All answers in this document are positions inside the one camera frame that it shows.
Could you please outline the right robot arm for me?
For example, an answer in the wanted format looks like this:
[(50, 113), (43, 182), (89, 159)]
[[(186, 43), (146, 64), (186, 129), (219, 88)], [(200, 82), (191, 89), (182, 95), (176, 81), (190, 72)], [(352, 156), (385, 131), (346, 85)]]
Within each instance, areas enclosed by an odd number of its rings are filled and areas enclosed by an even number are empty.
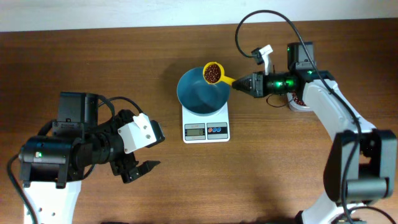
[(352, 212), (373, 209), (394, 191), (397, 138), (364, 119), (338, 88), (335, 78), (318, 70), (312, 42), (287, 46), (288, 72), (270, 68), (233, 82), (235, 90), (255, 98), (295, 93), (314, 112), (333, 141), (323, 172), (325, 191), (296, 223), (354, 223)]

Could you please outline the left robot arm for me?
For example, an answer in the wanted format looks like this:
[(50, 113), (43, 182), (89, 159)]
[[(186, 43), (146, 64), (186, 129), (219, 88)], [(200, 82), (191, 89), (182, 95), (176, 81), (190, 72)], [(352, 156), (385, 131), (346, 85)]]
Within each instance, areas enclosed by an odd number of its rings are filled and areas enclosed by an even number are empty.
[(158, 161), (136, 160), (134, 151), (164, 141), (159, 123), (138, 109), (114, 110), (112, 98), (62, 92), (58, 117), (46, 123), (13, 158), (21, 163), (19, 185), (25, 223), (71, 223), (81, 183), (97, 164), (109, 164), (125, 184), (149, 173)]

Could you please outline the clear plastic container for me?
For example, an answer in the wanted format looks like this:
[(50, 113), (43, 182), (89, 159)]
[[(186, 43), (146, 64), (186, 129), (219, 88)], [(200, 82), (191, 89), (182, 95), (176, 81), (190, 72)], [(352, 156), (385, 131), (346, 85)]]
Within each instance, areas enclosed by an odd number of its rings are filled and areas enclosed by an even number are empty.
[(293, 101), (292, 93), (288, 93), (288, 94), (287, 94), (287, 99), (288, 99), (288, 102), (289, 102), (289, 108), (290, 108), (292, 111), (296, 111), (296, 112), (312, 112), (312, 110), (311, 110), (307, 105), (305, 105), (305, 106), (299, 106), (299, 105), (297, 105), (297, 104)]

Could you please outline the teal blue bowl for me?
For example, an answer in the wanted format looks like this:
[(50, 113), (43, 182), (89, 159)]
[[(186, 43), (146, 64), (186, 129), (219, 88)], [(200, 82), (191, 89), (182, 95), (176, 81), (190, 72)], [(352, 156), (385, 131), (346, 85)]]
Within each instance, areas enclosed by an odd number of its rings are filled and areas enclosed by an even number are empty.
[(199, 116), (214, 114), (228, 101), (230, 86), (224, 82), (208, 84), (203, 78), (204, 67), (187, 71), (177, 85), (180, 104)]

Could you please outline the white digital kitchen scale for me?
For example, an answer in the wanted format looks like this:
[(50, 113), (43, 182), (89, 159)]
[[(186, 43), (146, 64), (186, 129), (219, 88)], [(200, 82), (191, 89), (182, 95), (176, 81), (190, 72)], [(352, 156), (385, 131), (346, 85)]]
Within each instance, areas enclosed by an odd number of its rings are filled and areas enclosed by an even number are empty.
[(228, 104), (211, 114), (195, 114), (182, 107), (182, 139), (186, 144), (228, 142)]

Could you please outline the yellow plastic measuring scoop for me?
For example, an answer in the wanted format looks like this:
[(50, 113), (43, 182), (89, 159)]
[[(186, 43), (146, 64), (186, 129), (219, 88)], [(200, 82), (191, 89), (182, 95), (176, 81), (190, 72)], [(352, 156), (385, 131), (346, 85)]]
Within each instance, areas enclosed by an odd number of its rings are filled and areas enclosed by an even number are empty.
[(236, 80), (225, 75), (223, 66), (218, 62), (208, 62), (203, 68), (203, 78), (209, 85), (224, 82), (231, 86)]

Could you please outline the red beans in scoop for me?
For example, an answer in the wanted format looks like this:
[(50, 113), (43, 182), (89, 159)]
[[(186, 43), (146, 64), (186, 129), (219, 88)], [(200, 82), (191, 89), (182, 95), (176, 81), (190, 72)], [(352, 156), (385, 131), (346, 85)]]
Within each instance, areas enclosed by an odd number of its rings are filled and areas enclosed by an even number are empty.
[(219, 66), (217, 64), (212, 64), (206, 67), (204, 77), (208, 83), (218, 82), (221, 77), (221, 70)]

